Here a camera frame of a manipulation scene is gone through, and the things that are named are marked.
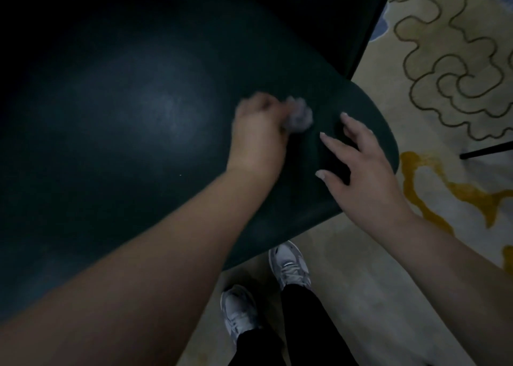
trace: white sneaker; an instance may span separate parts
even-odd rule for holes
[[[226,329],[235,343],[241,333],[263,327],[256,308],[253,296],[241,285],[234,285],[221,295]]]
[[[269,265],[281,290],[290,284],[311,290],[312,283],[303,254],[290,240],[269,250]]]

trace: black metal chair leg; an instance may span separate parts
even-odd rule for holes
[[[490,146],[489,148],[484,148],[473,152],[460,154],[460,159],[473,158],[486,154],[501,153],[507,150],[513,150],[513,140],[510,142],[497,144],[495,146]]]

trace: black pants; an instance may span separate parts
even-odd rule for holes
[[[292,366],[356,365],[347,344],[319,299],[303,286],[287,285],[281,293],[285,336]],[[279,343],[267,330],[246,331],[237,339],[229,366],[285,366]]]

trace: foot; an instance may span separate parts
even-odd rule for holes
[[[221,295],[226,329],[235,343],[241,333],[262,328],[256,308],[253,296],[241,285],[234,285]]]
[[[290,284],[311,290],[310,275],[303,254],[290,240],[269,250],[269,264],[281,290]]]

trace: right hand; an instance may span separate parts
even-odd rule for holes
[[[416,215],[408,206],[378,140],[363,123],[343,113],[344,134],[358,145],[348,146],[321,133],[321,141],[351,170],[349,185],[335,174],[319,170],[340,208],[358,227],[376,237],[384,227],[394,227]]]

